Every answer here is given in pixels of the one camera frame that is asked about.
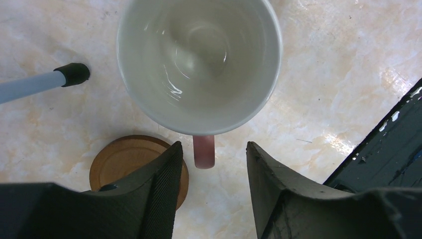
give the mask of black rubber cap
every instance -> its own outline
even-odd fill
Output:
[[[66,78],[66,84],[62,87],[74,86],[82,84],[87,81],[90,77],[90,70],[82,63],[70,63],[66,66],[54,69],[54,71],[60,71]]]

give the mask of pink handle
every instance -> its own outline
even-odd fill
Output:
[[[200,169],[214,167],[215,148],[214,135],[193,136],[195,166]]]

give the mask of floor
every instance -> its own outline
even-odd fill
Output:
[[[174,238],[256,238],[245,148],[255,141],[322,183],[422,76],[419,0],[272,0],[284,57],[278,86],[250,122],[216,137],[216,166],[194,167],[192,139],[150,120],[118,72],[128,0],[0,2],[0,82],[87,63],[90,80],[0,105],[0,182],[88,190],[96,154],[130,134],[180,140],[190,184]]]

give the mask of tabletop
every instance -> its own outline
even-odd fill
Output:
[[[422,2],[272,0],[284,56],[271,99],[251,121],[217,135],[216,163],[196,169],[192,137],[149,119],[116,59],[129,0],[0,1],[0,82],[70,62],[89,81],[0,105],[0,182],[90,189],[94,157],[121,136],[181,141],[190,182],[174,238],[256,238],[246,143],[322,183],[422,76]]]

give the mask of brown wooden disc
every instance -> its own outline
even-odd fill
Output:
[[[92,191],[110,184],[160,156],[170,145],[160,139],[145,136],[125,136],[111,142],[95,157],[90,169]],[[176,210],[188,194],[189,173],[185,161],[182,162],[179,195]]]

